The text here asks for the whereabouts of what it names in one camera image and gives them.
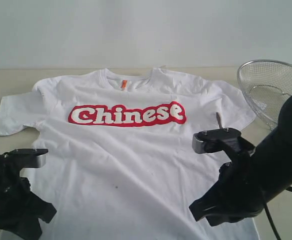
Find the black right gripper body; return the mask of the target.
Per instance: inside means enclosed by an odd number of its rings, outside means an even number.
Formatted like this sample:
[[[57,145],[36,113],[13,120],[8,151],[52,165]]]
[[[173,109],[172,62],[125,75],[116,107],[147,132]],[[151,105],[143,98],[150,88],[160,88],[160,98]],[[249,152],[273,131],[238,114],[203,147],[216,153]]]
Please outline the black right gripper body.
[[[264,209],[260,189],[247,171],[227,162],[210,190],[212,218],[253,218]]]

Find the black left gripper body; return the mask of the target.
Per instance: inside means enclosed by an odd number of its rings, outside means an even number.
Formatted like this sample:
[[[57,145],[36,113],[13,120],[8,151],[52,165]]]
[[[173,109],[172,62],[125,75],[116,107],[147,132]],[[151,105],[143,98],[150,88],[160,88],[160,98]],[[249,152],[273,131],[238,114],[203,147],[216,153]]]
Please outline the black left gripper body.
[[[29,180],[20,176],[21,170],[5,163],[0,154],[0,230],[9,232],[9,227],[23,218],[38,218],[33,207],[36,194]]]

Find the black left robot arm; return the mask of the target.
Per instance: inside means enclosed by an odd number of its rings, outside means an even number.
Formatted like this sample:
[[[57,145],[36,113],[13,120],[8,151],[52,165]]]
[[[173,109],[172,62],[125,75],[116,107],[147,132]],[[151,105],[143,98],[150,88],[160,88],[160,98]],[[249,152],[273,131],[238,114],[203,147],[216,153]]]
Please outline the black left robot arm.
[[[43,233],[39,221],[48,224],[57,213],[20,175],[22,169],[41,168],[48,152],[46,148],[20,148],[0,154],[0,230],[24,240],[38,240]]]

